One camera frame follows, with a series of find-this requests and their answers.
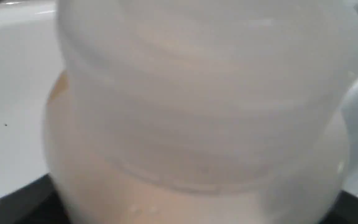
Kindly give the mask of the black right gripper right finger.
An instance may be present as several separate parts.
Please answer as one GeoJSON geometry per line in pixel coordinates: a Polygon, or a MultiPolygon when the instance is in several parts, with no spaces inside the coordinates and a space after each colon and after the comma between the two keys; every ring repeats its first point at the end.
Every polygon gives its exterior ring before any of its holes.
{"type": "Polygon", "coordinates": [[[322,220],[323,224],[358,224],[358,198],[341,191],[332,210],[322,220]]]}

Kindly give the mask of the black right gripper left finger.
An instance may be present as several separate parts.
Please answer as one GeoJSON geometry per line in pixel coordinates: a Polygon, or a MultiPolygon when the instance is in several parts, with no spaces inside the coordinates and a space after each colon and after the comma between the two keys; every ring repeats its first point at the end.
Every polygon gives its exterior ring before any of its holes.
{"type": "Polygon", "coordinates": [[[0,198],[0,224],[69,224],[48,175],[0,198]]]}

